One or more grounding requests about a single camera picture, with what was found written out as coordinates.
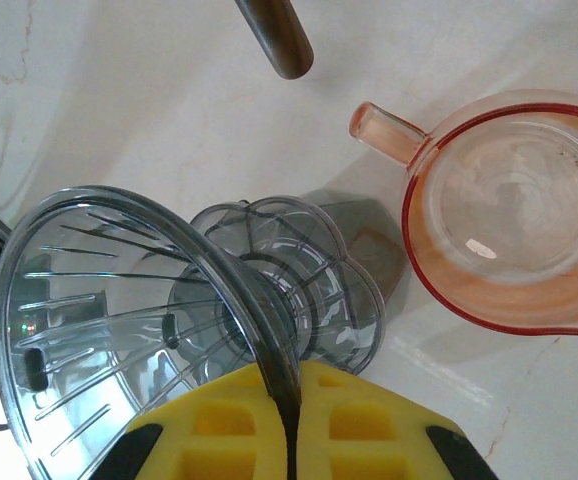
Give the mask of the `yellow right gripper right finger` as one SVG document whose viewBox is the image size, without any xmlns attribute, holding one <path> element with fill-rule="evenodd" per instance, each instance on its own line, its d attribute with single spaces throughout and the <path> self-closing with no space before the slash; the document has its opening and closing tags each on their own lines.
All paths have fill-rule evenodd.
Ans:
<svg viewBox="0 0 578 480">
<path fill-rule="evenodd" d="M 324 363 L 300 369 L 297 480 L 499 480 L 452 420 Z"/>
</svg>

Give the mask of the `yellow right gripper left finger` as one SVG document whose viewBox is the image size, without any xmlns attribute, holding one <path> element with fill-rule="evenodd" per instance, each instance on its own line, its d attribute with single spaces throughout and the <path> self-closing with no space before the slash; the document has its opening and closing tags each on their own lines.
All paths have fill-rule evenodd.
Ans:
<svg viewBox="0 0 578 480">
<path fill-rule="evenodd" d="M 93 480 L 288 480 L 287 440 L 255 364 L 136 417 Z"/>
</svg>

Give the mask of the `grey transparent coffee dripper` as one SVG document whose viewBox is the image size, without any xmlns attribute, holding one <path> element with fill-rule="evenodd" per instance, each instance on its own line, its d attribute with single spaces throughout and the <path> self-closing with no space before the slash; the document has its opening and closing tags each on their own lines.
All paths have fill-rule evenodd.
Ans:
<svg viewBox="0 0 578 480">
<path fill-rule="evenodd" d="M 386 217 L 330 190 L 185 221 L 110 186 L 59 191 L 0 259 L 0 396 L 33 480 L 87 480 L 136 417 L 252 366 L 297 432 L 299 364 L 374 357 Z"/>
</svg>

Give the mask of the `orange transparent pitcher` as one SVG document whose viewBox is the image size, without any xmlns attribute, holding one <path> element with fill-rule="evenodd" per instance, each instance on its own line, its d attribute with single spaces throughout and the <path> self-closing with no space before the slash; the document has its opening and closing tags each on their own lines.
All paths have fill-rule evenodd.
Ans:
<svg viewBox="0 0 578 480">
<path fill-rule="evenodd" d="M 406 170 L 401 229 L 443 306 L 515 335 L 578 335 L 578 95 L 495 94 L 431 131 L 365 102 L 352 137 Z"/>
</svg>

